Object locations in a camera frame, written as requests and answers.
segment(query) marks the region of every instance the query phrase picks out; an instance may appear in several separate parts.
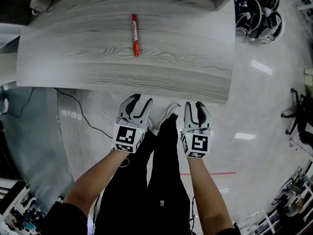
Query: forearm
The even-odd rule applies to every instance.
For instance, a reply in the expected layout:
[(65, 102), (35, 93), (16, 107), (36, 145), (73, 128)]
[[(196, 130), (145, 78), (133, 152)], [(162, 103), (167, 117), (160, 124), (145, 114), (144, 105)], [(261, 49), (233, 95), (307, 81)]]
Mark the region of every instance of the forearm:
[(222, 195), (207, 171), (203, 160), (187, 159), (204, 234), (214, 235), (221, 230), (234, 228)]
[(88, 215), (91, 205), (127, 156), (127, 152), (118, 150), (109, 153), (74, 183), (64, 203), (76, 205)]

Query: desk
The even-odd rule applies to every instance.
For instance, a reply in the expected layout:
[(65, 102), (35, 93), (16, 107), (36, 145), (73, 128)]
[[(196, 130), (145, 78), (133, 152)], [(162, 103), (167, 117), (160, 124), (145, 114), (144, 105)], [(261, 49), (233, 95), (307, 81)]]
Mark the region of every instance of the desk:
[(224, 104), (234, 47), (233, 1), (210, 11), (166, 0), (56, 0), (22, 30), (17, 84)]

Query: black cable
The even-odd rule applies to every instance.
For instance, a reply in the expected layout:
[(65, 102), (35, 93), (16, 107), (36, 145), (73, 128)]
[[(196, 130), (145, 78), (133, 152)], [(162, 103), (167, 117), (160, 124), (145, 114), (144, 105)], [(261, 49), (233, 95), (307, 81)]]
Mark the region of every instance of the black cable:
[(193, 231), (194, 226), (195, 226), (194, 203), (195, 203), (195, 197), (192, 198), (192, 210), (191, 210), (191, 214), (192, 214), (192, 228), (191, 228), (190, 235), (192, 235), (192, 231)]
[(96, 127), (93, 127), (93, 126), (91, 126), (91, 125), (89, 124), (87, 118), (85, 117), (85, 115), (84, 115), (84, 113), (83, 113), (82, 105), (80, 104), (80, 102), (79, 102), (75, 97), (73, 97), (72, 95), (63, 93), (62, 91), (60, 91), (60, 90), (57, 89), (57, 88), (54, 88), (54, 89), (55, 89), (56, 91), (58, 91), (59, 93), (65, 95), (65, 96), (69, 96), (69, 97), (73, 98), (73, 99), (79, 104), (80, 110), (81, 110), (81, 112), (82, 112), (82, 116), (84, 117), (84, 119), (86, 120), (86, 122), (87, 122), (87, 124), (90, 126), (90, 128), (95, 129), (95, 130), (97, 130), (97, 131), (101, 131), (101, 132), (102, 132), (104, 135), (106, 135), (108, 138), (113, 139), (113, 138), (111, 138), (108, 134), (106, 134), (103, 130), (100, 130), (100, 129), (96, 128)]
[(5, 114), (8, 114), (8, 115), (13, 116), (13, 117), (15, 117), (15, 118), (21, 118), (21, 116), (22, 116), (22, 114), (23, 114), (23, 110), (24, 110), (25, 107), (28, 105), (28, 103), (29, 103), (29, 101), (30, 101), (30, 98), (31, 98), (31, 96), (33, 95), (33, 92), (34, 92), (35, 89), (36, 89), (36, 87), (33, 87), (33, 89), (31, 90), (31, 93), (30, 93), (30, 95), (29, 95), (29, 97), (28, 97), (28, 100), (27, 100), (27, 101), (25, 102), (25, 104), (22, 106), (21, 113), (20, 113), (19, 115), (15, 115), (14, 113), (10, 113), (10, 112), (7, 112), (7, 113), (5, 113)]

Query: white tile floor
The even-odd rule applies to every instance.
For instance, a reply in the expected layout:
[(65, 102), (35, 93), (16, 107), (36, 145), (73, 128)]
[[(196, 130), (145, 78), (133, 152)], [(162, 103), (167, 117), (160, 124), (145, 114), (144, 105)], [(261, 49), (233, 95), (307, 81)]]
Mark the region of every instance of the white tile floor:
[[(301, 2), (292, 1), (281, 0), (278, 9), (286, 21), (282, 39), (267, 46), (237, 39), (229, 100), (226, 105), (206, 103), (213, 118), (214, 140), (204, 160), (211, 173), (233, 172), (214, 175), (213, 179), (236, 222), (269, 204), (287, 178), (308, 162), (306, 154), (288, 147), (285, 130), (290, 121), (280, 118), (281, 112), (292, 106), (290, 88), (304, 92), (304, 66), (312, 63), (310, 26), (295, 9)], [(130, 96), (104, 91), (63, 91), (75, 95), (91, 125), (109, 135), (120, 103)], [(143, 95), (135, 110), (141, 109), (148, 98)], [(64, 146), (69, 167), (77, 179), (110, 151), (111, 140), (87, 126), (75, 101), (63, 95), (58, 99)], [(153, 97), (153, 100), (150, 118), (154, 125), (172, 103), (185, 104), (183, 100), (170, 98)], [(182, 127), (183, 108), (178, 129)], [(249, 139), (236, 139), (238, 133), (249, 134)], [(188, 174), (180, 142), (178, 150), (180, 172)], [(190, 176), (183, 175), (182, 180), (192, 198)], [(199, 218), (194, 231), (201, 233)]]

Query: red marker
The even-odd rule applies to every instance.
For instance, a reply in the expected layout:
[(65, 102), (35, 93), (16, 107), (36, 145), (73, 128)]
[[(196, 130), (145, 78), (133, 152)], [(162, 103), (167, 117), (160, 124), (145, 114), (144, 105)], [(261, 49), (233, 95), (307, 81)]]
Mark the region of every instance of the red marker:
[(138, 44), (138, 35), (137, 35), (137, 26), (136, 26), (136, 15), (132, 15), (132, 23), (134, 29), (134, 55), (135, 57), (139, 56), (139, 44)]

